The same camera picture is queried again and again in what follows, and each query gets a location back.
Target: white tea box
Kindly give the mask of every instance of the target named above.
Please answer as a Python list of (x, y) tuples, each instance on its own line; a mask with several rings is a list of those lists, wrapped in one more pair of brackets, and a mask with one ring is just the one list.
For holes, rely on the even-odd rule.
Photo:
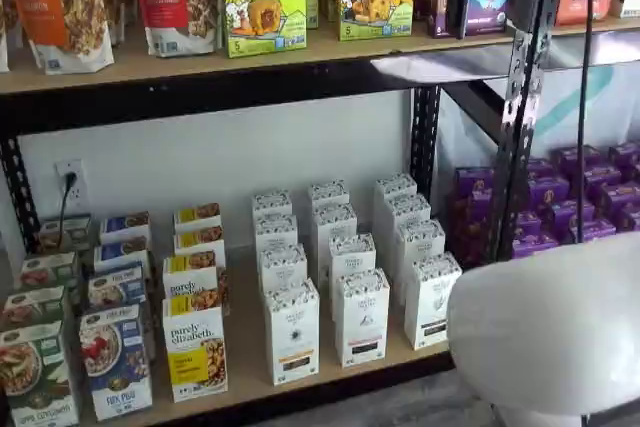
[(254, 224), (258, 217), (268, 214), (292, 215), (291, 195), (288, 191), (282, 189), (254, 195), (253, 199), (251, 199), (251, 211)]
[(220, 226), (222, 226), (220, 204), (215, 202), (178, 210), (173, 214), (173, 229), (176, 234)]
[(286, 245), (260, 252), (260, 288), (264, 293), (305, 281), (307, 256), (302, 244)]
[(208, 227), (195, 232), (174, 235), (173, 251), (175, 255), (213, 252), (213, 261), (216, 266), (226, 267), (227, 265), (224, 255), (224, 232), (222, 227)]
[(151, 224), (149, 212), (111, 217), (100, 222), (100, 243), (113, 244), (125, 240), (144, 237), (147, 249), (151, 250)]
[(451, 253), (414, 262), (407, 281), (404, 331), (414, 350), (447, 340), (447, 304), (462, 270)]
[(311, 279), (267, 293), (264, 304), (273, 385), (317, 374), (320, 298)]
[(381, 269), (338, 280), (336, 349), (343, 367), (383, 359), (387, 352), (389, 283)]
[(376, 246), (371, 234), (353, 237), (333, 237), (329, 241), (331, 264), (329, 266), (329, 295), (331, 297), (331, 318), (336, 320), (338, 279), (358, 272), (376, 268)]
[(437, 220), (421, 220), (396, 229), (398, 281), (393, 292), (400, 305), (405, 304), (406, 279), (416, 260), (444, 253), (446, 236)]
[(378, 250), (382, 255), (382, 267), (391, 282), (396, 280), (395, 232), (403, 224), (420, 222), (431, 218), (431, 206), (422, 194), (406, 194), (385, 200), (382, 206)]
[(351, 204), (327, 204), (314, 209), (311, 222), (311, 278), (318, 290), (329, 284), (329, 240), (332, 237), (353, 237), (357, 230), (358, 218)]

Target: purple box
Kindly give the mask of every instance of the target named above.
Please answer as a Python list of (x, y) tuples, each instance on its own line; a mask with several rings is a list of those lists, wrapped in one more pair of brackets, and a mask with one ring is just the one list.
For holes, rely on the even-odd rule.
[(529, 210), (540, 212), (545, 205), (565, 200), (569, 195), (569, 181), (559, 175), (527, 181)]
[[(609, 237), (615, 235), (616, 228), (607, 219), (596, 219), (585, 222), (582, 227), (582, 240), (583, 242), (589, 242), (591, 240), (601, 239), (602, 237)], [(578, 242), (578, 227), (574, 226), (569, 229), (569, 236), (567, 237), (567, 243), (575, 244)]]
[[(596, 208), (593, 204), (585, 201), (582, 205), (583, 220), (593, 220)], [(557, 239), (564, 239), (570, 227), (574, 227), (578, 214), (577, 200), (563, 200), (555, 202), (546, 207), (543, 219), (545, 228), (549, 230)]]
[(513, 241), (513, 258), (529, 257), (536, 252), (553, 249), (558, 241), (544, 232), (538, 235), (523, 235)]
[(527, 171), (530, 179), (539, 179), (540, 177), (553, 177), (556, 175), (556, 169), (547, 159), (530, 158), (527, 164)]

